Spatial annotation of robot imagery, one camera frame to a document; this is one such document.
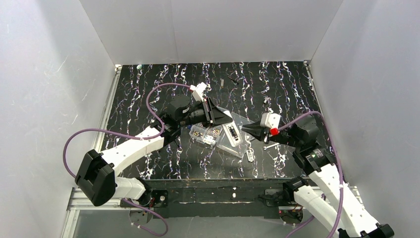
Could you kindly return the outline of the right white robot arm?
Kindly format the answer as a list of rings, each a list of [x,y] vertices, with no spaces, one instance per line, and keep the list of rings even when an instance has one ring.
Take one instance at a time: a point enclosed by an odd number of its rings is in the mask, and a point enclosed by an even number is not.
[[[263,114],[260,121],[242,127],[242,131],[264,142],[276,142],[293,147],[295,163],[323,193],[317,195],[302,177],[283,185],[281,197],[306,208],[327,230],[329,238],[392,238],[389,224],[381,224],[361,204],[344,182],[337,154],[330,156],[317,137],[320,128],[315,116],[320,112],[302,114],[288,124],[280,124],[280,116]]]

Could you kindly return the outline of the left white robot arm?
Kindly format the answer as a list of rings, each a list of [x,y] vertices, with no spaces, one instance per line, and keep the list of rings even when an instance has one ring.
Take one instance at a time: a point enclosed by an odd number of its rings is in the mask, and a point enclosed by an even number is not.
[[[155,122],[146,127],[138,134],[138,140],[129,139],[102,152],[92,149],[84,155],[75,183],[94,206],[102,206],[113,198],[149,201],[152,188],[141,178],[120,177],[123,170],[175,141],[184,126],[200,123],[204,127],[214,127],[233,121],[211,99],[191,103],[186,95],[173,97],[159,117],[164,125]]]

